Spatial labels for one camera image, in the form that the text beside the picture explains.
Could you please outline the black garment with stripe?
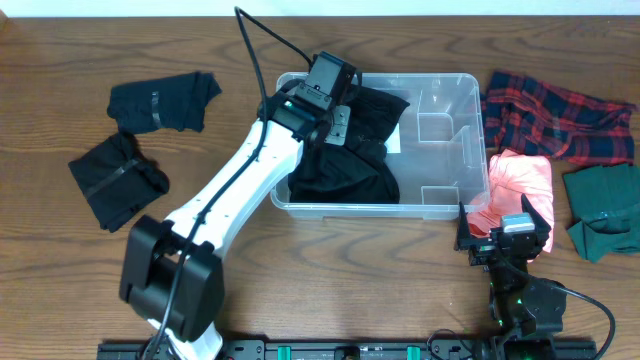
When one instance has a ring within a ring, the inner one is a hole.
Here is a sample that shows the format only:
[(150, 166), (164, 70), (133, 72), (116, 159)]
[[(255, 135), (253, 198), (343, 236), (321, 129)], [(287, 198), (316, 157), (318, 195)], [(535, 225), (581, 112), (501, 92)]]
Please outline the black garment with stripe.
[(196, 71), (114, 86), (106, 112), (120, 131), (131, 134), (164, 128), (201, 132), (207, 105), (221, 93), (212, 73)]

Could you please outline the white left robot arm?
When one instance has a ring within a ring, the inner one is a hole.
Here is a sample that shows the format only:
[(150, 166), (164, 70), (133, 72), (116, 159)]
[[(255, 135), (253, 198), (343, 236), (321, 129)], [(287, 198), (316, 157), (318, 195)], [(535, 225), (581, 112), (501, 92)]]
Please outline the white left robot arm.
[(265, 100), (244, 143), (211, 181), (163, 221), (138, 220), (128, 235), (120, 297), (155, 335), (138, 358), (167, 346), (176, 359), (213, 359), (223, 340), (214, 320), (225, 297), (223, 260), (269, 191), (299, 165), (309, 144), (341, 145), (351, 110), (316, 90)]

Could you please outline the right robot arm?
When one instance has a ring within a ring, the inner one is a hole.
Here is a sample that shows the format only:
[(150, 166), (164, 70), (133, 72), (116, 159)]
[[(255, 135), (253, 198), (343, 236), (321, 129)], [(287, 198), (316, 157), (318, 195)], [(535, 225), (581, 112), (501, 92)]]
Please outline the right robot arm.
[(563, 329), (566, 295), (527, 270), (543, 250), (551, 230), (526, 196), (521, 211), (505, 215), (481, 238), (471, 234), (465, 206), (459, 206), (454, 249), (468, 253), (469, 264), (489, 273), (489, 312), (500, 333), (473, 345), (474, 359), (556, 359), (553, 335)]

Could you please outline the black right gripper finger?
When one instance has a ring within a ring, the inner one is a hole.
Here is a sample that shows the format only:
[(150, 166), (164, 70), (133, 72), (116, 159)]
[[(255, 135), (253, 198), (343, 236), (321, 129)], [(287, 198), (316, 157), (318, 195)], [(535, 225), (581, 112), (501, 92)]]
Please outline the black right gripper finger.
[(537, 238), (539, 240), (548, 240), (551, 226), (544, 217), (536, 211), (525, 194), (521, 195), (521, 207), (522, 211), (531, 217)]
[(470, 243), (471, 243), (471, 233), (469, 229), (469, 223), (467, 220), (467, 213), (465, 211), (464, 204), (460, 202), (454, 250), (455, 251), (468, 250), (470, 247)]

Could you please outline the pink garment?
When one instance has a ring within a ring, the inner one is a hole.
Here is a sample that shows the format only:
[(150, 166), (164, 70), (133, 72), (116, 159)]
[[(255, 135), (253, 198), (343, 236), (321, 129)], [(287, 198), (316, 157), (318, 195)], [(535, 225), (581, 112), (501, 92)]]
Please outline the pink garment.
[[(490, 197), (487, 208), (467, 215), (473, 236), (487, 237), (491, 228), (500, 226), (502, 216), (520, 213), (522, 194), (554, 228), (552, 168), (547, 158), (520, 155), (505, 149), (491, 157), (488, 175)], [(552, 229), (543, 247), (547, 253), (553, 248)]]

